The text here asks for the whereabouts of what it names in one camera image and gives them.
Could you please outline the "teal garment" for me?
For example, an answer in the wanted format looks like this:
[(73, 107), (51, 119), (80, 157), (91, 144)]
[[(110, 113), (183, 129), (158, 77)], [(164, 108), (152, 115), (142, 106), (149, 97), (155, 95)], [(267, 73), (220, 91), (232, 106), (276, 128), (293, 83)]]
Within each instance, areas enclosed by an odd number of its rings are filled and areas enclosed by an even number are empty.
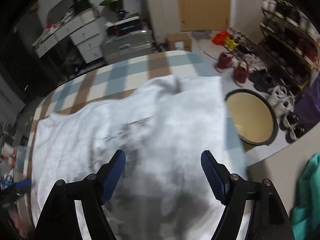
[(319, 153), (311, 157), (298, 179), (291, 224), (295, 239), (319, 239)]

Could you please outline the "round beige stool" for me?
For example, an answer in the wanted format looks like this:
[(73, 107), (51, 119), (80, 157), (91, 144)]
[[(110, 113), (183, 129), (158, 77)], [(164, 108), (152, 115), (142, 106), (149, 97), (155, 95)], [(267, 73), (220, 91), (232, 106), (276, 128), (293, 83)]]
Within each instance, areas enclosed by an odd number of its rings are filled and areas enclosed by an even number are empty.
[(236, 89), (225, 97), (241, 140), (249, 146), (270, 145), (278, 134), (278, 121), (268, 101), (249, 89)]

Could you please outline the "purple bag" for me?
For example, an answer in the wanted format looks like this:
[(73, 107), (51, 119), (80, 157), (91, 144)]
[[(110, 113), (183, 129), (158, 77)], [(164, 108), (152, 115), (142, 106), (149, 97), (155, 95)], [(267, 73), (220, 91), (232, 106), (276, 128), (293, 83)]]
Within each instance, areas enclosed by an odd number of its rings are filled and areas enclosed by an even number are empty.
[(308, 132), (319, 123), (320, 91), (319, 76), (315, 79), (310, 90), (295, 104), (294, 113), (298, 123)]

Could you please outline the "silver flat suitcase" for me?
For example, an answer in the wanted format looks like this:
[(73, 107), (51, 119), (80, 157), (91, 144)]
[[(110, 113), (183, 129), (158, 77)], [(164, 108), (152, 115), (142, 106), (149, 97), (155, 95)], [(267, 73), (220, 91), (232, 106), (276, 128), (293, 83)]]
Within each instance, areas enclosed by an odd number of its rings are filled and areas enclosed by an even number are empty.
[(120, 37), (105, 37), (100, 48), (108, 64), (149, 55), (153, 51), (152, 32), (142, 29)]

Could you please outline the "wooden shoe rack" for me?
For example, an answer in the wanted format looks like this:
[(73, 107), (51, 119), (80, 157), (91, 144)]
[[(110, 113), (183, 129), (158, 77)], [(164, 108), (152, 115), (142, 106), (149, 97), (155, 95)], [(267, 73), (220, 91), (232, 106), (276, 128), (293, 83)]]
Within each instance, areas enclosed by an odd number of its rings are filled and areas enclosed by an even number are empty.
[(319, 33), (291, 0), (262, 0), (259, 46), (300, 90), (319, 73)]

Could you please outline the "white drawer desk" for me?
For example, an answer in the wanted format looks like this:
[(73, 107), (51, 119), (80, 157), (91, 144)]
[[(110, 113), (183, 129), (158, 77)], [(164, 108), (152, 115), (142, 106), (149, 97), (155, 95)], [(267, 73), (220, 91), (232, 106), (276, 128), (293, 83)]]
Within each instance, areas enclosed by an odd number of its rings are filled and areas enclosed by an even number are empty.
[(65, 38), (71, 39), (86, 63), (103, 57), (101, 44), (107, 35), (106, 18), (95, 8), (71, 17), (67, 22), (49, 28), (48, 33), (34, 43), (35, 53), (43, 57)]

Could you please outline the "red plastic bag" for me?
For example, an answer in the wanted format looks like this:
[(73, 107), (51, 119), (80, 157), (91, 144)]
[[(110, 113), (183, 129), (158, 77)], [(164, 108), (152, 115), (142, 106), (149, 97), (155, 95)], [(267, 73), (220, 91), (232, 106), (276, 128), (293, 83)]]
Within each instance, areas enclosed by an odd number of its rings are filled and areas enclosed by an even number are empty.
[(212, 42), (215, 45), (223, 46), (228, 37), (230, 37), (230, 33), (226, 30), (221, 30), (212, 38)]

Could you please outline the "cardboard box on floor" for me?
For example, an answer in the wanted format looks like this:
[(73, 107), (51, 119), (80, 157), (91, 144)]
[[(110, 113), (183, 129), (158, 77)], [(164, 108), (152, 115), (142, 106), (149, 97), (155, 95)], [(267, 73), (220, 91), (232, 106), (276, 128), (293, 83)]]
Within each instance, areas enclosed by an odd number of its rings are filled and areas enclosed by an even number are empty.
[(192, 52), (192, 39), (188, 33), (175, 33), (167, 36), (169, 50)]

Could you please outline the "black red shoe box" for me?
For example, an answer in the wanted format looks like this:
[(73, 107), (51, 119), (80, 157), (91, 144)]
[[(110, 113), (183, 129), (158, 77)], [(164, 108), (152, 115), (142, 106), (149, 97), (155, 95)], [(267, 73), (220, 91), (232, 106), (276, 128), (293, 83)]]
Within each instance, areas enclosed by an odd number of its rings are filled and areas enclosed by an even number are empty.
[(116, 23), (112, 23), (106, 28), (108, 36), (124, 36), (130, 32), (141, 30), (142, 21), (139, 16), (130, 17)]

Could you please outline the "wooden door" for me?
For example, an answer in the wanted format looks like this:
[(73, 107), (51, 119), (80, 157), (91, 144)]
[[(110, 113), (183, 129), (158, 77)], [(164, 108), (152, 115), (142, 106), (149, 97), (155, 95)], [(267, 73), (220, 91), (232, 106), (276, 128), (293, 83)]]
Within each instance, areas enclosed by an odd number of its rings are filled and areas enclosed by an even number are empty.
[(183, 31), (222, 30), (229, 26), (231, 0), (178, 0)]

